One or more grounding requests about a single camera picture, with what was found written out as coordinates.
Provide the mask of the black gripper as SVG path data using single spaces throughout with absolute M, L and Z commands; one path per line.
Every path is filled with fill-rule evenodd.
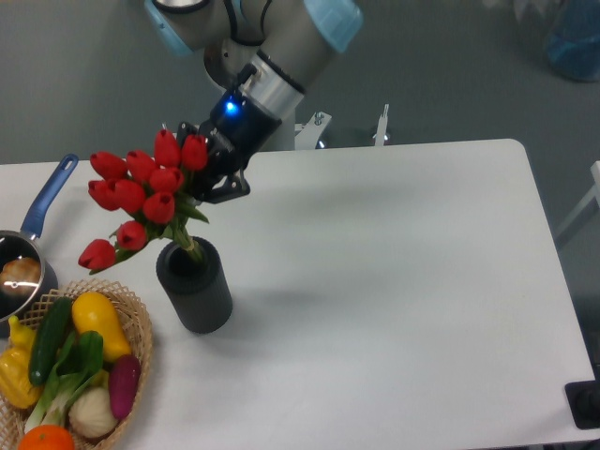
M 189 136 L 208 139 L 208 169 L 191 173 L 189 192 L 196 203 L 224 203 L 250 193 L 244 169 L 250 158 L 279 128 L 282 120 L 237 90 L 227 91 L 200 127 L 182 121 L 178 143 Z

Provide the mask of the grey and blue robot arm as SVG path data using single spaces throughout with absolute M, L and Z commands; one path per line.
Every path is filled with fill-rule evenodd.
M 209 162 L 191 195 L 221 203 L 249 194 L 253 155 L 293 120 L 308 88 L 344 53 L 364 22 L 354 1 L 147 1 L 173 53 L 215 55 L 224 93 L 200 124 Z

